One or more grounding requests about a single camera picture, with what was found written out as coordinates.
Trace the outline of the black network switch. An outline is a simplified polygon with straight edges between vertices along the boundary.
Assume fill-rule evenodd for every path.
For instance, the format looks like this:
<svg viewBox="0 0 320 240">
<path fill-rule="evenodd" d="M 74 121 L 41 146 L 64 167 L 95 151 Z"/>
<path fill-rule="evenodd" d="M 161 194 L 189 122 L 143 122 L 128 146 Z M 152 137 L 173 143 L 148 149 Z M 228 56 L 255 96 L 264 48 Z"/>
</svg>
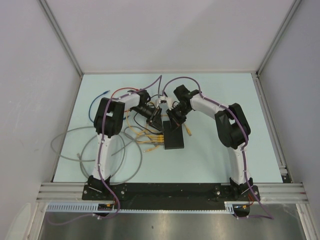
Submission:
<svg viewBox="0 0 320 240">
<path fill-rule="evenodd" d="M 183 149 L 185 147 L 182 126 L 179 126 L 175 130 L 171 130 L 171 123 L 167 120 L 163 122 L 163 128 L 165 150 Z"/>
</svg>

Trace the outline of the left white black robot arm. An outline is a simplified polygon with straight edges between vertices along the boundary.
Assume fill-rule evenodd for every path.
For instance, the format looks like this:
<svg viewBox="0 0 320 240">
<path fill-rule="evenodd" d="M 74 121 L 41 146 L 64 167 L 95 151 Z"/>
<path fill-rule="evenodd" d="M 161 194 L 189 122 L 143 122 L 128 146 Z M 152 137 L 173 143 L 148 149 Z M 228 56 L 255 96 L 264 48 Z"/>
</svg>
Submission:
<svg viewBox="0 0 320 240">
<path fill-rule="evenodd" d="M 96 131 L 98 147 L 92 174 L 88 177 L 87 194 L 94 194 L 105 200 L 110 196 L 111 155 L 116 136 L 123 127 L 125 111 L 135 111 L 146 118 L 152 128 L 163 131 L 162 110 L 158 106 L 149 106 L 151 97 L 147 90 L 129 90 L 121 97 L 103 98 L 96 112 L 93 126 Z"/>
</svg>

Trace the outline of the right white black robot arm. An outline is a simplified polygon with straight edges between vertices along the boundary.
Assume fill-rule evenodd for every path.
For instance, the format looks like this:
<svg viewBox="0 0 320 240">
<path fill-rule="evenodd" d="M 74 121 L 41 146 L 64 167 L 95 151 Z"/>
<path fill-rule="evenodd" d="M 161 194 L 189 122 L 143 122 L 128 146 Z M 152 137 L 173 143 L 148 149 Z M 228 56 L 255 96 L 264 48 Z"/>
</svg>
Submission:
<svg viewBox="0 0 320 240">
<path fill-rule="evenodd" d="M 253 180 L 247 173 L 247 164 L 243 154 L 246 153 L 251 128 L 238 103 L 229 106 L 220 104 L 202 95 L 199 90 L 188 90 L 184 85 L 173 91 L 178 100 L 176 106 L 166 111 L 170 130 L 175 131 L 187 120 L 191 111 L 199 111 L 211 117 L 216 124 L 220 142 L 227 147 L 231 163 L 230 194 L 242 201 L 249 194 Z"/>
</svg>

